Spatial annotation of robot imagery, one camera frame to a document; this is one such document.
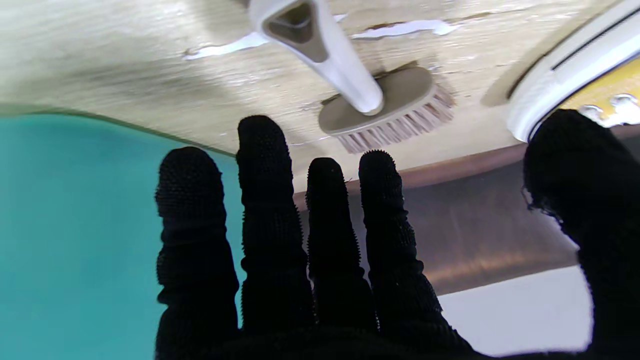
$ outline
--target white paint smudge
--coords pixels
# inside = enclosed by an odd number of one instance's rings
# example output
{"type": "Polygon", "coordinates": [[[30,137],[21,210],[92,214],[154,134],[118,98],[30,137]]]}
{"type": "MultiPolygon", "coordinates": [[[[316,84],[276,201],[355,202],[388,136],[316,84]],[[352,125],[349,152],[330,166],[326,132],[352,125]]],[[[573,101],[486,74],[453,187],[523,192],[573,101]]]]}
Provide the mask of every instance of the white paint smudge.
{"type": "Polygon", "coordinates": [[[318,141],[320,141],[320,140],[324,140],[324,139],[328,139],[328,138],[330,138],[330,136],[325,136],[325,137],[322,137],[322,138],[320,138],[320,139],[310,140],[310,141],[307,141],[307,142],[301,142],[301,143],[290,143],[290,144],[287,144],[287,145],[288,145],[288,146],[302,146],[302,145],[306,145],[306,144],[308,144],[308,143],[318,142],[318,141]]]}
{"type": "MultiPolygon", "coordinates": [[[[344,20],[348,15],[341,14],[335,15],[333,18],[340,22],[344,20]]],[[[352,39],[357,40],[377,40],[384,37],[399,37],[403,35],[416,34],[420,31],[432,30],[436,35],[446,35],[455,29],[459,28],[459,25],[452,26],[442,20],[416,20],[410,22],[403,22],[394,24],[386,28],[380,28],[375,30],[367,30],[360,34],[352,35],[352,39]]],[[[195,60],[199,58],[205,58],[207,56],[220,56],[225,54],[234,53],[236,51],[251,49],[254,47],[262,46],[269,42],[268,39],[258,33],[250,33],[245,37],[232,42],[227,45],[220,46],[205,46],[195,50],[187,50],[184,55],[185,60],[195,60]]]]}
{"type": "Polygon", "coordinates": [[[400,37],[403,35],[415,34],[420,31],[431,30],[436,35],[446,35],[460,25],[450,25],[442,20],[416,20],[410,22],[401,22],[380,29],[367,30],[360,34],[352,35],[352,39],[359,40],[378,40],[386,37],[400,37]]]}
{"type": "MultiPolygon", "coordinates": [[[[344,20],[347,16],[348,16],[347,14],[341,14],[341,15],[334,15],[333,18],[337,22],[340,22],[344,20]]],[[[184,59],[195,60],[199,58],[205,58],[207,56],[220,56],[220,55],[230,54],[236,51],[258,47],[258,46],[267,44],[268,42],[269,42],[269,39],[266,39],[264,36],[256,32],[253,32],[241,38],[240,40],[236,40],[232,42],[231,44],[221,45],[221,46],[205,46],[195,51],[187,50],[186,54],[184,55],[184,59]]]]}

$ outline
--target brown edge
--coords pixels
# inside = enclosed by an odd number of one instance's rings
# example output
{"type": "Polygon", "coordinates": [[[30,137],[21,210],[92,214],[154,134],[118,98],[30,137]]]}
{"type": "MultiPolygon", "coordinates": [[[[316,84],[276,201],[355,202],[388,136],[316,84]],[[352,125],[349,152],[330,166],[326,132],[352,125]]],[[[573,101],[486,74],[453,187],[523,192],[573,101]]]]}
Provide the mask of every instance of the brown edge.
{"type": "MultiPolygon", "coordinates": [[[[640,125],[616,126],[611,128],[611,131],[619,139],[630,138],[640,135],[640,125]]],[[[401,170],[399,173],[400,176],[402,176],[404,188],[419,188],[463,179],[464,177],[482,174],[483,172],[515,164],[522,160],[526,150],[527,144],[521,143],[502,149],[463,156],[453,160],[409,168],[401,170]]],[[[360,193],[359,180],[348,181],[346,186],[349,196],[360,193]]],[[[306,192],[299,192],[293,195],[293,201],[300,211],[307,209],[305,196],[306,192]]]]}
{"type": "Polygon", "coordinates": [[[220,149],[215,149],[211,146],[207,146],[202,143],[194,142],[178,136],[173,136],[173,135],[162,133],[160,131],[156,131],[153,129],[148,129],[146,127],[130,124],[122,120],[114,119],[114,118],[99,115],[99,114],[89,113],[86,111],[73,110],[73,109],[67,109],[67,108],[57,108],[54,106],[34,106],[34,105],[25,105],[25,104],[0,103],[0,117],[18,117],[23,115],[67,115],[67,116],[74,116],[74,117],[84,117],[84,118],[93,119],[93,120],[101,120],[105,122],[110,122],[118,126],[141,131],[142,133],[156,135],[156,136],[160,136],[162,138],[166,138],[176,142],[181,142],[181,143],[184,143],[185,145],[199,147],[201,149],[205,149],[211,152],[216,152],[220,155],[230,156],[232,158],[236,157],[235,154],[232,154],[230,152],[226,152],[220,149]]]}

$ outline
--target turquoise container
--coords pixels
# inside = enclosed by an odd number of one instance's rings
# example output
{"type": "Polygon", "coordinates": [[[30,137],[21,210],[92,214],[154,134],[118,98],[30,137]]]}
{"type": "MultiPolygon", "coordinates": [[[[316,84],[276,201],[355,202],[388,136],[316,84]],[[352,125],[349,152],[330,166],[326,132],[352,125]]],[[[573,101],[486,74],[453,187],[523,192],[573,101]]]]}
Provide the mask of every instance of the turquoise container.
{"type": "MultiPolygon", "coordinates": [[[[82,117],[0,119],[0,359],[152,359],[157,170],[183,146],[82,117]]],[[[236,161],[209,154],[242,282],[236,161]]]]}

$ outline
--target wood grain surface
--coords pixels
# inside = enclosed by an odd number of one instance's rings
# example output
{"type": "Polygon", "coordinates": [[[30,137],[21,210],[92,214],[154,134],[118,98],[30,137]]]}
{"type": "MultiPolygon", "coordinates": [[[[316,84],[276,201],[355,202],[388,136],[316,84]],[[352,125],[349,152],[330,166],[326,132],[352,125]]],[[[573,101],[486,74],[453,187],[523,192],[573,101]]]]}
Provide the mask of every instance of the wood grain surface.
{"type": "MultiPolygon", "coordinates": [[[[372,26],[440,19],[460,28],[354,41],[378,73],[412,61],[456,100],[453,123],[388,147],[408,169],[517,144],[504,125],[504,94],[539,56],[615,0],[329,0],[353,34],[372,26]]],[[[186,61],[250,26],[242,0],[6,0],[0,4],[0,114],[63,108],[117,119],[235,153],[237,122],[266,114],[285,130],[296,191],[313,158],[349,155],[317,126],[334,91],[274,44],[186,61]]]]}

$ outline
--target black glove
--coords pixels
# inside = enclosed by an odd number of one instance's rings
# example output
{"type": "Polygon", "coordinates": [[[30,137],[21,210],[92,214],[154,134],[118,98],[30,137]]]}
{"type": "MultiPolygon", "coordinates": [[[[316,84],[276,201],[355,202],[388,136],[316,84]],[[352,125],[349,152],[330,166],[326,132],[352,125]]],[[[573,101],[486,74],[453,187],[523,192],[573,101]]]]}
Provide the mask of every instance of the black glove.
{"type": "Polygon", "coordinates": [[[164,225],[157,263],[164,289],[158,300],[168,305],[157,359],[208,359],[238,341],[301,332],[307,341],[329,328],[357,329],[415,353],[472,352],[440,314],[422,274],[402,181],[386,152],[368,152],[360,160],[372,291],[362,277],[342,170],[330,158],[312,162],[307,191],[312,293],[284,135],[262,116],[242,120],[238,133],[247,273],[243,328],[237,328],[238,281],[225,237],[220,172],[204,151],[173,150],[160,167],[156,193],[164,225]]]}

